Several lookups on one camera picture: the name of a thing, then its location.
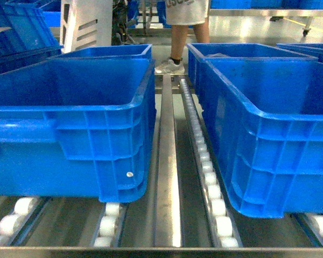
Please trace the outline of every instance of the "blue bin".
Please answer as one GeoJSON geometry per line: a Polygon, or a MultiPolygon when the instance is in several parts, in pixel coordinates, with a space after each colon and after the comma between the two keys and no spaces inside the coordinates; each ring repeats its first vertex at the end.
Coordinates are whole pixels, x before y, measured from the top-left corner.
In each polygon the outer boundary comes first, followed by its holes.
{"type": "Polygon", "coordinates": [[[0,33],[0,56],[59,45],[40,9],[0,5],[0,27],[12,28],[0,33]]]}
{"type": "Polygon", "coordinates": [[[203,112],[232,206],[323,213],[323,63],[211,60],[203,112]]]}
{"type": "Polygon", "coordinates": [[[152,59],[152,45],[89,47],[54,58],[144,58],[152,59]]]}
{"type": "Polygon", "coordinates": [[[318,57],[318,61],[323,63],[323,44],[277,44],[277,46],[282,49],[318,57]]]}
{"type": "Polygon", "coordinates": [[[49,12],[61,11],[61,0],[8,0],[3,2],[6,4],[31,4],[33,7],[49,12]]]}
{"type": "Polygon", "coordinates": [[[135,20],[136,24],[138,24],[139,20],[139,1],[128,1],[128,21],[135,20]]]}
{"type": "Polygon", "coordinates": [[[250,9],[251,0],[212,0],[212,9],[250,9]]]}
{"type": "Polygon", "coordinates": [[[47,58],[61,54],[61,46],[41,48],[18,54],[0,57],[0,74],[42,62],[47,58]]]}
{"type": "Polygon", "coordinates": [[[323,0],[301,0],[299,2],[300,9],[316,9],[323,10],[323,0]]]}
{"type": "Polygon", "coordinates": [[[300,0],[283,0],[283,8],[286,9],[298,9],[300,0]]]}
{"type": "Polygon", "coordinates": [[[159,17],[159,23],[162,23],[164,28],[171,28],[171,25],[166,23],[166,4],[165,1],[157,2],[157,12],[159,17]]]}
{"type": "Polygon", "coordinates": [[[0,195],[142,197],[153,68],[146,59],[54,59],[1,74],[0,195]]]}
{"type": "Polygon", "coordinates": [[[61,26],[61,12],[43,12],[43,15],[48,27],[61,26]]]}
{"type": "Polygon", "coordinates": [[[252,0],[251,8],[280,8],[283,0],[252,0]]]}
{"type": "Polygon", "coordinates": [[[290,52],[284,49],[270,47],[260,44],[188,44],[188,74],[195,87],[195,92],[199,98],[200,104],[204,107],[202,101],[206,91],[206,84],[203,83],[204,74],[203,63],[205,60],[217,58],[256,58],[263,61],[270,58],[297,60],[315,58],[300,53],[290,52]]]}

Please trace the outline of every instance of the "crate stack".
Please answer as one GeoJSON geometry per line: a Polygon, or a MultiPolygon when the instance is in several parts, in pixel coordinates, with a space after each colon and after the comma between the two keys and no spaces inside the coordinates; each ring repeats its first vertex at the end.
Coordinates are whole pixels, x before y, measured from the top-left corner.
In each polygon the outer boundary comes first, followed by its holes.
{"type": "Polygon", "coordinates": [[[189,44],[189,76],[232,206],[323,213],[323,63],[258,44],[189,44]]]}
{"type": "Polygon", "coordinates": [[[0,74],[61,53],[41,9],[0,4],[0,31],[0,74]]]}

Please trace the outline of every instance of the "person's leg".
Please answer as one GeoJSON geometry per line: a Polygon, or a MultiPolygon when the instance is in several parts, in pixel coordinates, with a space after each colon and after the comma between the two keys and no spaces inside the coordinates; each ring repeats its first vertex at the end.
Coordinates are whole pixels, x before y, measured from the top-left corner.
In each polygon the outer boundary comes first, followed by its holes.
{"type": "Polygon", "coordinates": [[[188,36],[189,26],[172,25],[171,28],[171,58],[181,60],[185,42],[188,36]]]}
{"type": "Polygon", "coordinates": [[[205,23],[196,24],[193,27],[195,37],[198,43],[210,43],[208,17],[206,18],[205,23]]]}
{"type": "Polygon", "coordinates": [[[184,73],[184,65],[181,62],[182,53],[188,36],[189,26],[172,25],[171,27],[171,55],[170,58],[157,66],[155,71],[157,74],[182,74],[184,73]]]}

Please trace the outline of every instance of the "sneaker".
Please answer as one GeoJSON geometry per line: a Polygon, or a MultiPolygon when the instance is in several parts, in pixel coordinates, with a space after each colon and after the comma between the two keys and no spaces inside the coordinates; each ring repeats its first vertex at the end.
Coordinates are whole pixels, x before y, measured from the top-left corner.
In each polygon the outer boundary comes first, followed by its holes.
{"type": "Polygon", "coordinates": [[[184,65],[181,62],[179,65],[175,64],[172,59],[168,59],[156,67],[156,74],[184,74],[184,65]]]}

